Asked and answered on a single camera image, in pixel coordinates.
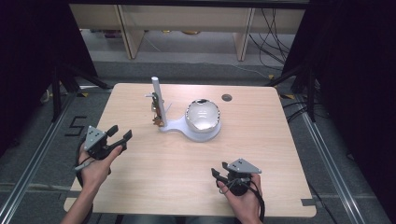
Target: wooden table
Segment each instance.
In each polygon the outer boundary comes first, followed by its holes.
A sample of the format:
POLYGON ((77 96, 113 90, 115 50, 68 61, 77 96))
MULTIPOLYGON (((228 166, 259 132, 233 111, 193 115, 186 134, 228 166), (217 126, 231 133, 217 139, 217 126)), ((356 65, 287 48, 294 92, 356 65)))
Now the wooden table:
MULTIPOLYGON (((206 143, 192 142, 182 133, 161 133, 153 125, 151 84, 118 84, 107 102, 98 128, 128 130, 134 137, 112 164, 112 174, 94 200, 94 212, 178 216, 233 216, 219 194, 211 168, 228 172, 221 163, 243 158, 262 169, 262 192, 267 217, 312 217, 316 207, 276 90, 270 87, 161 85, 167 119, 179 119, 189 103, 208 99, 218 105, 221 130, 206 143), (233 99, 225 102, 223 94, 233 99)), ((71 190, 79 191, 74 182, 71 190)), ((68 210, 75 198, 67 198, 68 210)))

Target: metal rod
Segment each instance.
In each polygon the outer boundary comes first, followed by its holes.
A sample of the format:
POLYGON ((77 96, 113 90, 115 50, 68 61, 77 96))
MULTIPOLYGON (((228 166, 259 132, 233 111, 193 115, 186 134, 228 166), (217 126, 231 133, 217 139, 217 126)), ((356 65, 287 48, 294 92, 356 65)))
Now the metal rod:
MULTIPOLYGON (((299 102, 303 101, 303 99, 301 99, 299 95, 296 96, 296 99, 299 102)), ((311 136, 314 139, 314 142, 318 149, 318 153, 323 159, 327 172, 329 173, 332 183, 337 190, 338 195, 340 196, 341 202, 346 209, 346 213, 348 214, 351 223, 366 223, 363 216, 361 215, 361 210, 359 209, 358 204, 353 198, 352 193, 347 186, 347 183, 345 182, 343 176, 338 170, 337 165, 335 164, 334 159, 332 158, 332 153, 327 148, 326 143, 324 142, 320 131, 318 130, 317 124, 315 122, 312 122, 306 113, 303 114, 303 118, 306 127, 308 128, 308 131, 311 133, 311 136)))
POLYGON ((152 77, 152 85, 154 86, 154 91, 158 95, 158 105, 160 107, 161 119, 163 120, 163 127, 166 127, 168 122, 166 121, 165 108, 163 107, 163 96, 161 95, 160 80, 157 77, 152 77))

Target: hand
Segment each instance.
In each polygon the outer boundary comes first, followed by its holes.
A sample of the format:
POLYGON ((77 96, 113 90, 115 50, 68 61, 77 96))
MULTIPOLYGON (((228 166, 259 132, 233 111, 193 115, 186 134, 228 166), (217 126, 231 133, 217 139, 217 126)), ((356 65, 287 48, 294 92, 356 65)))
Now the hand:
MULTIPOLYGON (((84 144, 80 148, 79 162, 83 162, 86 158, 90 156, 83 149, 84 144)), ((91 164, 81 170, 81 177, 84 183, 83 188, 89 190, 99 190, 100 186, 105 182, 107 176, 109 175, 110 165, 121 153, 122 146, 118 146, 111 151, 111 153, 101 161, 96 161, 95 159, 88 159, 88 161, 93 161, 91 164)))
MULTIPOLYGON (((79 163, 90 157, 83 149, 83 145, 84 144, 82 144, 79 149, 79 163)), ((120 155, 121 150, 122 146, 114 148, 110 155, 101 161, 95 161, 94 159, 89 158, 89 160, 92 160, 93 162, 81 170, 81 177, 84 184, 82 191, 70 207, 67 214, 64 216, 64 219, 61 222, 62 224, 81 223, 84 220, 91 209, 93 199, 99 191, 100 186, 105 182, 109 174, 111 162, 120 155)))
MULTIPOLYGON (((251 181, 257 185, 259 188, 259 193, 262 195, 262 185, 260 176, 257 174, 251 175, 251 181)), ((231 208, 233 209, 233 213, 243 224, 260 224, 261 221, 259 219, 260 215, 260 204, 259 200, 256 198, 256 195, 251 190, 247 190, 247 192, 241 196, 233 195, 224 185, 224 183, 218 181, 218 185, 222 192, 225 192, 225 197, 228 200, 231 208)), ((250 187, 256 189, 253 183, 250 183, 250 187)))

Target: aluminum rail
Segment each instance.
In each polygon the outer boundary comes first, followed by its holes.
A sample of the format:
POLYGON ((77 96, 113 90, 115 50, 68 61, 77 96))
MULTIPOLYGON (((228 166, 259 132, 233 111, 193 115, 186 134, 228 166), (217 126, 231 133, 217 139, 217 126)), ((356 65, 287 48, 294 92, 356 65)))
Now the aluminum rail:
MULTIPOLYGON (((299 102, 303 102, 304 100, 301 96, 296 95, 296 99, 299 102)), ((337 165, 335 164, 334 159, 332 158, 332 153, 327 148, 326 143, 324 142, 320 131, 318 130, 318 126, 315 122, 312 122, 309 116, 306 113, 303 113, 304 122, 309 132, 311 133, 312 138, 317 146, 320 157, 323 159, 324 165, 329 173, 329 176, 332 180, 332 183, 337 190, 338 195, 340 196, 341 202, 343 203, 346 213, 349 216, 351 223, 353 224, 364 224, 366 221, 364 220, 361 210, 358 207, 353 195, 347 186, 343 176, 341 175, 337 165)))
POLYGON ((57 133, 59 127, 62 124, 65 112, 67 111, 73 100, 76 99, 76 96, 77 94, 75 92, 68 93, 66 99, 64 100, 64 109, 62 110, 58 118, 53 121, 49 126, 49 129, 47 130, 43 140, 35 151, 32 159, 30 159, 29 164, 26 166, 18 183, 14 186, 14 189, 8 195, 6 202, 2 205, 0 210, 0 220, 2 224, 9 223, 14 216, 26 190, 29 188, 30 182, 32 181, 35 173, 38 170, 39 165, 43 161, 48 149, 50 148, 50 144, 52 143, 55 134, 57 133))

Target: human hand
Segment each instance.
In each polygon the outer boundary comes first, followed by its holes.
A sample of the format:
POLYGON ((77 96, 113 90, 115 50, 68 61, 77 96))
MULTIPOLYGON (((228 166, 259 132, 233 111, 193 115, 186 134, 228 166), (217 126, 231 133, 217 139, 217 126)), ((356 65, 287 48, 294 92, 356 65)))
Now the human hand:
MULTIPOLYGON (((260 195, 262 195, 262 185, 260 176, 257 174, 251 174, 251 182, 254 182, 259 189, 260 195)), ((227 198, 228 203, 233 209, 233 213, 243 224, 261 224, 259 219, 260 215, 260 204, 256 195, 248 190, 241 196, 233 195, 227 186, 221 181, 218 181, 221 192, 225 192, 224 195, 227 198)), ((256 189, 253 183, 250 183, 250 187, 256 189)))
MULTIPOLYGON (((82 144, 80 148, 80 155, 78 159, 79 163, 82 163, 86 158, 90 157, 83 148, 84 144, 82 144)), ((111 163, 120 155, 121 151, 122 146, 118 146, 101 161, 97 161, 94 158, 89 158, 88 161, 92 161, 91 164, 81 170, 81 177, 84 183, 83 189, 88 189, 89 191, 99 190, 100 186, 103 184, 103 182, 105 182, 107 176, 109 175, 111 163)))

